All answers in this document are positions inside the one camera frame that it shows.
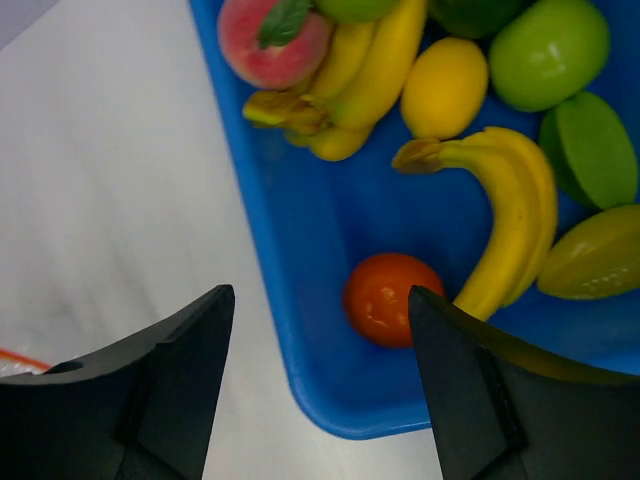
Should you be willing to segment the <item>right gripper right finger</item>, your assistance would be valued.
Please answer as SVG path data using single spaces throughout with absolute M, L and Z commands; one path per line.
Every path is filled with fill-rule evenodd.
M 551 353 L 424 287 L 409 317 L 444 478 L 638 478 L 638 376 Z

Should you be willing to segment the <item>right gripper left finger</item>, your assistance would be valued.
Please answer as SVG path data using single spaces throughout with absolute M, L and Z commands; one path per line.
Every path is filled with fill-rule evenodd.
M 2 378 L 2 478 L 201 478 L 234 307 L 220 285 L 100 350 Z

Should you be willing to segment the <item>clear zip top bag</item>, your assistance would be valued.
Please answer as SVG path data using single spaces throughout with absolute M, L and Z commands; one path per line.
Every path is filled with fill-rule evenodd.
M 0 349 L 0 376 L 2 378 L 22 374 L 39 375 L 50 368 L 50 364 L 40 360 L 7 349 Z

